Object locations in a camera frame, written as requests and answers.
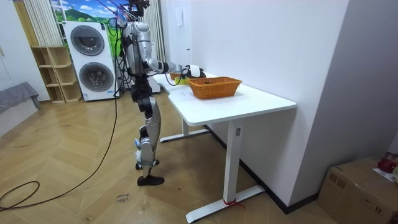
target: table top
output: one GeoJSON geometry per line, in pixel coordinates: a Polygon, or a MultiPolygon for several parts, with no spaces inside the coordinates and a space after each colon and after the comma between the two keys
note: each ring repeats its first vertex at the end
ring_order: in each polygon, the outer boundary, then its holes
{"type": "MultiPolygon", "coordinates": [[[[208,78],[217,77],[205,73],[208,78]]],[[[189,126],[246,118],[296,107],[293,101],[244,84],[240,84],[234,96],[201,100],[193,95],[189,85],[169,85],[165,75],[155,75],[154,78],[169,93],[170,102],[189,126]]],[[[174,84],[169,74],[167,78],[174,84]]]]}

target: brown basket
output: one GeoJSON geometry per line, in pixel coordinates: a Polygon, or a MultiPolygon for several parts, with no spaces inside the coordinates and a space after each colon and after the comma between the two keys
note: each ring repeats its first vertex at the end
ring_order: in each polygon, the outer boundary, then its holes
{"type": "Polygon", "coordinates": [[[177,73],[170,73],[170,78],[172,79],[172,80],[174,80],[174,78],[177,78],[177,77],[179,77],[181,74],[177,74],[177,73]]]}
{"type": "Polygon", "coordinates": [[[191,78],[188,81],[193,94],[199,99],[233,96],[241,82],[230,77],[191,78]]]}

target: cardboard box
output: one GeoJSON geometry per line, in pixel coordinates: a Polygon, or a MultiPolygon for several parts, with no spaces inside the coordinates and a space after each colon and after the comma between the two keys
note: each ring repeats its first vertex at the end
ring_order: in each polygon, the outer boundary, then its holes
{"type": "Polygon", "coordinates": [[[318,204],[339,224],[398,223],[398,185],[374,171],[367,158],[332,167],[318,204]]]}

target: humanoid robot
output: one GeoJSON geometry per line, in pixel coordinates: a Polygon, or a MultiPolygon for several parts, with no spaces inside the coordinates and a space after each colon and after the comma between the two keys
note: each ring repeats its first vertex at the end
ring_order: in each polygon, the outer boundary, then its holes
{"type": "Polygon", "coordinates": [[[182,67],[174,63],[160,62],[151,56],[152,46],[148,24],[139,21],[144,15],[144,8],[149,6],[148,0],[128,0],[128,4],[119,7],[117,23],[121,28],[121,56],[128,64],[127,73],[132,77],[134,84],[131,87],[131,98],[145,116],[145,125],[139,129],[139,139],[136,139],[136,169],[142,169],[142,176],[138,178],[137,185],[159,185],[164,182],[163,177],[154,177],[150,174],[153,166],[159,164],[155,159],[156,145],[160,133],[160,111],[152,88],[148,82],[148,73],[179,73],[184,77],[205,77],[202,69],[189,65],[182,67]]]}

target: white device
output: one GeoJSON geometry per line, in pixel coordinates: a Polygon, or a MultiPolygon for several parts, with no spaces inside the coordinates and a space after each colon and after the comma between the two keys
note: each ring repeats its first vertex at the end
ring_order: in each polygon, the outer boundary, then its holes
{"type": "Polygon", "coordinates": [[[63,29],[85,101],[114,98],[115,82],[119,87],[106,25],[68,21],[63,29]]]}

